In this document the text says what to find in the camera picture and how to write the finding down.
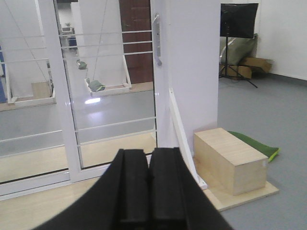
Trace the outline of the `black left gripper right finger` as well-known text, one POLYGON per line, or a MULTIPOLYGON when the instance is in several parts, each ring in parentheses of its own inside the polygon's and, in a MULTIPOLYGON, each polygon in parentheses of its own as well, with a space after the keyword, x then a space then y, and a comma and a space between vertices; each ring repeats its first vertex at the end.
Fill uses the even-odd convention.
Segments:
POLYGON ((156 148, 149 166, 153 230, 231 230, 191 175, 179 148, 156 148))

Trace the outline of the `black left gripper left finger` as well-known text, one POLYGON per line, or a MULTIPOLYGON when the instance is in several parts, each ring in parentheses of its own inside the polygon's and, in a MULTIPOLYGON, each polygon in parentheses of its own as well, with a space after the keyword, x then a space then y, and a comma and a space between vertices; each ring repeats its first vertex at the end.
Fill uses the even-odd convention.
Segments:
POLYGON ((148 163, 141 149, 120 149, 78 200, 37 230, 147 230, 148 163))

